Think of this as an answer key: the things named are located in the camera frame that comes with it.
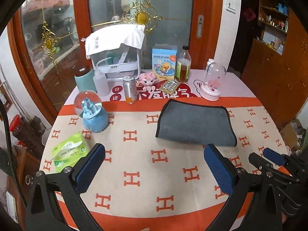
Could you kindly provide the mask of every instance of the pink cat figurine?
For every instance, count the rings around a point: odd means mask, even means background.
[[[141,84],[144,86],[144,90],[155,90],[155,86],[153,84],[156,82],[157,76],[155,73],[142,73],[139,75],[139,80]]]

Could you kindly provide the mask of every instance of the glass panel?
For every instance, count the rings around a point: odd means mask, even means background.
[[[109,22],[125,17],[128,4],[136,0],[89,0],[91,25]],[[152,47],[155,44],[171,44],[181,51],[183,45],[189,45],[193,0],[150,0],[158,16],[165,20],[158,21],[157,26],[147,35],[147,45],[143,54],[144,68],[152,68]],[[110,24],[92,27],[96,31]]]
[[[57,42],[51,57],[44,46],[43,22]],[[75,88],[75,68],[83,65],[76,30],[73,0],[26,0],[21,6],[21,22],[28,55],[44,91],[59,111]]]

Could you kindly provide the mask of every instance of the gray towel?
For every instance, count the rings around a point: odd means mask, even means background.
[[[190,144],[237,145],[225,107],[195,105],[173,99],[161,111],[155,136]]]

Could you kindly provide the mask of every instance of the light switch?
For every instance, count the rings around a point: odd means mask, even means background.
[[[233,0],[227,0],[226,10],[235,13],[236,12],[236,3]]]

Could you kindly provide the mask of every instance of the white cloth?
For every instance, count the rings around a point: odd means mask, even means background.
[[[116,24],[101,28],[86,39],[86,55],[93,55],[105,50],[118,49],[121,43],[137,49],[142,48],[144,25]]]

